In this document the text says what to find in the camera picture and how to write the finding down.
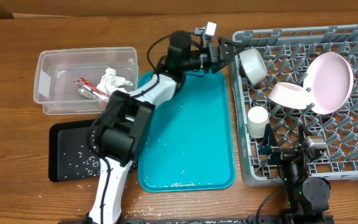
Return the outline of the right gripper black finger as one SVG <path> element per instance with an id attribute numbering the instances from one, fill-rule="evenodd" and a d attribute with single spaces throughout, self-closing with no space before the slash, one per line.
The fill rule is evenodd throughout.
<path id="1" fill-rule="evenodd" d="M 274 136 L 273 129 L 268 123 L 265 125 L 264 136 L 262 142 L 260 143 L 258 152 L 263 155 L 270 155 L 275 153 L 278 149 L 278 142 Z"/>
<path id="2" fill-rule="evenodd" d="M 312 137 L 310 131 L 303 124 L 300 124 L 298 126 L 298 146 L 310 147 L 310 143 L 308 142 L 310 137 Z"/>

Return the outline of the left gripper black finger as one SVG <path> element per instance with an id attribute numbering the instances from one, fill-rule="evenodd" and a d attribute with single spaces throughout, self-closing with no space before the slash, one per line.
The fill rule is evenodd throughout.
<path id="1" fill-rule="evenodd" d="M 232 51 L 234 55 L 237 55 L 243 52 L 247 48 L 246 45 L 229 40 L 225 37 L 219 37 L 218 42 L 219 42 L 219 47 L 218 47 L 219 53 L 221 55 L 228 55 L 230 51 Z"/>
<path id="2" fill-rule="evenodd" d="M 235 61 L 235 57 L 239 54 L 239 52 L 234 52 L 233 54 L 229 55 L 226 59 L 220 61 L 218 70 L 223 69 L 224 67 L 228 66 L 230 63 Z"/>

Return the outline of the cream paper cup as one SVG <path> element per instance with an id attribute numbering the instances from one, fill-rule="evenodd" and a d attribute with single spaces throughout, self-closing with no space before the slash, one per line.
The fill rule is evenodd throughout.
<path id="1" fill-rule="evenodd" d="M 247 114 L 247 130 L 252 138 L 262 138 L 265 132 L 265 126 L 269 123 L 268 111 L 261 107 L 252 107 Z"/>

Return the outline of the grey bowl with rice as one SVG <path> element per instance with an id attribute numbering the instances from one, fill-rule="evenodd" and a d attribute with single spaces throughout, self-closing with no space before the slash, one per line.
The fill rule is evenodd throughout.
<path id="1" fill-rule="evenodd" d="M 239 54 L 239 58 L 251 84 L 256 85 L 267 76 L 267 68 L 258 50 L 247 49 Z"/>

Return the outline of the pink bowl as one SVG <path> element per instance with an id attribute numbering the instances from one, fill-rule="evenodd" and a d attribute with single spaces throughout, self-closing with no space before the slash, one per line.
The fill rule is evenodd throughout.
<path id="1" fill-rule="evenodd" d="M 268 98 L 278 105 L 297 110 L 304 110 L 311 103 L 302 86 L 288 82 L 275 84 Z"/>

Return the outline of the large white plate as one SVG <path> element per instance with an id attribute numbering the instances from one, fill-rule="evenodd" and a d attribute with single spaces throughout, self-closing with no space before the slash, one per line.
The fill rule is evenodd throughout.
<path id="1" fill-rule="evenodd" d="M 349 62 L 334 52 L 316 57 L 303 80 L 306 102 L 314 104 L 312 111 L 316 114 L 331 114 L 341 109 L 353 85 L 354 74 Z"/>

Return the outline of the white tissue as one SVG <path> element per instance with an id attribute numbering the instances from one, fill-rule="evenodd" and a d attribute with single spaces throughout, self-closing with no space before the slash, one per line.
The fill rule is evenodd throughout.
<path id="1" fill-rule="evenodd" d="M 108 67 L 96 88 L 105 94 L 111 95 L 116 90 L 127 93 L 124 87 L 133 85 L 131 81 L 126 80 L 124 77 L 117 76 L 115 69 Z"/>

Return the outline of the red foil wrapper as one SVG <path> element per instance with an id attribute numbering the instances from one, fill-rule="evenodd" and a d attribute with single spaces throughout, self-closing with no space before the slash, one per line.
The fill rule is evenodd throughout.
<path id="1" fill-rule="evenodd" d="M 74 80 L 74 84 L 78 85 L 78 93 L 91 100 L 100 100 L 99 106 L 105 109 L 108 105 L 109 94 L 97 89 L 92 83 L 84 78 Z"/>

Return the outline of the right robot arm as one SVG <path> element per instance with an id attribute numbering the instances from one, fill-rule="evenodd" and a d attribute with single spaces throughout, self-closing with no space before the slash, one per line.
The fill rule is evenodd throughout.
<path id="1" fill-rule="evenodd" d="M 267 155 L 267 164 L 275 165 L 284 188 L 269 195 L 258 207 L 257 223 L 334 223 L 332 216 L 324 214 L 329 209 L 331 184 L 322 177 L 310 177 L 308 164 L 321 157 L 327 144 L 321 136 L 311 134 L 304 125 L 298 126 L 298 144 L 291 148 L 278 145 L 271 125 L 265 125 L 259 154 Z M 272 218 L 261 218 L 263 206 L 280 192 L 288 197 L 288 208 Z"/>

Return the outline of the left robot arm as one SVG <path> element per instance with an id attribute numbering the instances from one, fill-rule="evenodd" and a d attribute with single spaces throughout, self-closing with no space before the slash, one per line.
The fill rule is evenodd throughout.
<path id="1" fill-rule="evenodd" d="M 205 31 L 175 31 L 166 35 L 167 54 L 161 57 L 148 83 L 137 90 L 115 91 L 106 109 L 87 133 L 88 147 L 99 158 L 99 182 L 85 223 L 116 223 L 128 173 L 146 144 L 154 111 L 171 100 L 185 84 L 188 71 L 216 73 L 246 49 L 220 37 L 219 44 Z"/>

